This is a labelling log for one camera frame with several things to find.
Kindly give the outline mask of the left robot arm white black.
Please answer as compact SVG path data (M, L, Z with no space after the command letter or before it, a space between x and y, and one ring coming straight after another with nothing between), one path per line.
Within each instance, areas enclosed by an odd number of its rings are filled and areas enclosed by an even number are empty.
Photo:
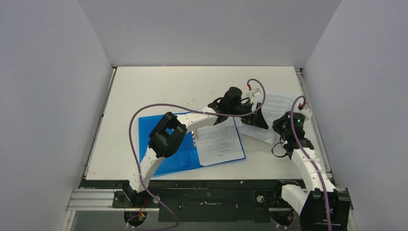
M137 172L122 184L125 201L131 207L143 202L143 193L161 163L174 155L185 136L199 128L214 126L230 117L238 117L243 124L267 129L261 108L265 103L264 87L249 88L249 95L242 98L242 91L230 87L224 94L200 110L188 109L187 113L175 115L165 113L148 135L148 145L144 157L136 160Z

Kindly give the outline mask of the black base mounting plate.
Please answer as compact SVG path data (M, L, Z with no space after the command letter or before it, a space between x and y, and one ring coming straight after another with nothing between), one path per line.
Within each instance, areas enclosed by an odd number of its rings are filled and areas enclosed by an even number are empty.
M159 222L269 223L293 221L295 211L281 198L283 180L154 180L133 205L122 190L123 180L108 184L113 208L145 220L158 212Z

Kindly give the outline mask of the aluminium frame rail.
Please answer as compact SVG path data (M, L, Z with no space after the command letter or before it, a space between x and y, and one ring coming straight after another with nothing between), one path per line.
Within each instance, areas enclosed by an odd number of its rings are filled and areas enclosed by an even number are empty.
M294 67L118 67L79 231L354 231Z

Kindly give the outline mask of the metal folder clip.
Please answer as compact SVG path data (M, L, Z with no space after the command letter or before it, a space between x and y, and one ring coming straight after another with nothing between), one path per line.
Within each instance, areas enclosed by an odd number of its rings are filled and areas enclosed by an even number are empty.
M196 146L197 146L197 142L196 142L196 138L197 138L197 131L196 130L192 130L191 131L191 136L192 136L192 143L193 143L193 146L194 146L194 148L196 148Z

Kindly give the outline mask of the blue plastic folder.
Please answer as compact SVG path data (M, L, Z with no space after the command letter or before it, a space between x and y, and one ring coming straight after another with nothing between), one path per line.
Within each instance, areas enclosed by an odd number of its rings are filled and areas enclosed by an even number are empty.
M153 157L164 158L154 176L246 159L233 118L187 131L186 125L176 118L189 116L188 113L166 113L138 119L140 160L150 148L153 148Z

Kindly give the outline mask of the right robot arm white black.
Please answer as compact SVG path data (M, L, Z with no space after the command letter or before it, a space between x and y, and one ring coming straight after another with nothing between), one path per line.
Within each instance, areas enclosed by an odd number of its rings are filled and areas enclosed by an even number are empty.
M302 113L286 112L273 121L272 128L283 141L286 155L296 165L305 184L283 185L272 193L273 203L287 203L298 213L303 231L347 230L351 199L329 179L316 156L311 141L305 138Z

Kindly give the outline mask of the printed text paper sheet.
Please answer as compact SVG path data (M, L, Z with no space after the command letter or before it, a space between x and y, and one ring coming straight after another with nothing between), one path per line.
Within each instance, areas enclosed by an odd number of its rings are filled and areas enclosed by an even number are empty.
M239 134L246 135L268 144L273 144L275 140L275 131L272 129L274 120L282 117L293 104L296 95L283 90L267 90L266 99L261 111L262 115L268 124L268 129L252 127L243 124L239 118L235 119Z

